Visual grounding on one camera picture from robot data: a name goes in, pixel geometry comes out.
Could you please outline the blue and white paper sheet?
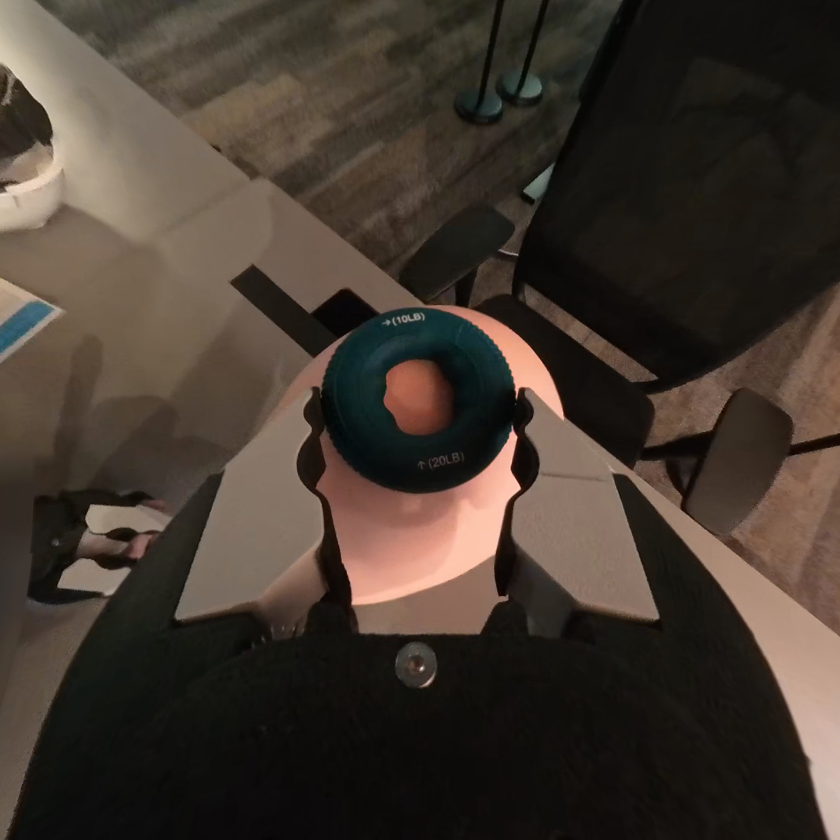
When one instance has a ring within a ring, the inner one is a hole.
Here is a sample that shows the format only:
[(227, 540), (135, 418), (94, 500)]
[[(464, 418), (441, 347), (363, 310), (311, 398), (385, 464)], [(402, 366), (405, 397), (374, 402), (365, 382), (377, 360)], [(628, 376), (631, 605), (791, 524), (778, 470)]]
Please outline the blue and white paper sheet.
[(62, 308), (2, 278), (1, 362), (64, 314)]

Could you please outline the white round container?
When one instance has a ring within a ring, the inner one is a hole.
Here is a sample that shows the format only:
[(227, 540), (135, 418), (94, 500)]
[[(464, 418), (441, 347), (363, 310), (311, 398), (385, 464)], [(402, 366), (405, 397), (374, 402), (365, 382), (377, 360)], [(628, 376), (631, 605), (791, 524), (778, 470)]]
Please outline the white round container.
[(43, 227), (65, 191), (64, 155), (45, 107), (1, 65), (1, 231)]

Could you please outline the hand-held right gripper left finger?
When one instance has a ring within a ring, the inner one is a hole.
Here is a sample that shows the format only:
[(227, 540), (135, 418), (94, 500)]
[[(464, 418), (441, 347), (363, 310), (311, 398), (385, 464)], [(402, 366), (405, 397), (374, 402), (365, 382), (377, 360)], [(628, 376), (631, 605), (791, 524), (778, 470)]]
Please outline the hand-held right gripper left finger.
[(356, 627), (331, 507), (318, 487), (323, 430), (312, 387), (228, 463), (175, 609), (178, 623), (247, 615), (266, 632), (298, 632), (326, 598)]

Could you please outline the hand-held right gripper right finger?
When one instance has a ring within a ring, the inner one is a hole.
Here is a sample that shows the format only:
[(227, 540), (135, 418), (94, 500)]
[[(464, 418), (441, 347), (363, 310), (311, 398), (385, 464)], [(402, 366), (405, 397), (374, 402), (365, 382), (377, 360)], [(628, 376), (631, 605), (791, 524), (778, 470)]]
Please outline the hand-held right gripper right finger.
[(613, 471), (536, 392), (521, 388), (496, 552), (498, 593), (531, 634), (563, 634), (580, 615), (653, 626), (659, 613)]

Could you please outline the person's left hand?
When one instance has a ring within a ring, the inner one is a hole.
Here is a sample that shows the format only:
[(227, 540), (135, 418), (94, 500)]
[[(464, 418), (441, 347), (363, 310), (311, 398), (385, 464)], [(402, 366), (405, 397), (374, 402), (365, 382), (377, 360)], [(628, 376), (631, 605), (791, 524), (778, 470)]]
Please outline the person's left hand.
[(141, 560), (172, 518), (163, 500), (143, 499), (132, 506), (96, 506), (89, 519), (102, 536), (95, 560), (117, 568)]

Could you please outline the black mesh office chair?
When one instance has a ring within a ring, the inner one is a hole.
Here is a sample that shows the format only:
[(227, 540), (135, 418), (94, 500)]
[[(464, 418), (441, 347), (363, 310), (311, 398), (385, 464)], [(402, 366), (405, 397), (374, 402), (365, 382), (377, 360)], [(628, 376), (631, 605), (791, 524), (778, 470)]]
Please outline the black mesh office chair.
[(838, 283), (838, 2), (621, 2), (515, 258), (477, 310), (523, 338), (567, 419), (664, 460), (728, 536), (792, 446), (743, 387), (714, 428), (646, 446), (650, 396), (739, 357)]

